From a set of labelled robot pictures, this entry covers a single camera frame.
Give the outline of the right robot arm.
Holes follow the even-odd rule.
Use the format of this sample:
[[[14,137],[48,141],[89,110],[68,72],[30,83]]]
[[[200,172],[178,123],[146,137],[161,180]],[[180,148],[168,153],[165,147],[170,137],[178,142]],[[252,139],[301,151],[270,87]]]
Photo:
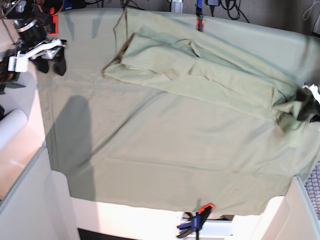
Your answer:
[[[53,71],[63,76],[67,71],[65,48],[67,40],[50,38],[58,33],[58,13],[64,6],[63,0],[2,0],[1,21],[12,20],[18,39],[13,41],[13,53],[0,62],[0,73],[13,78],[25,73],[29,62],[42,73]]]

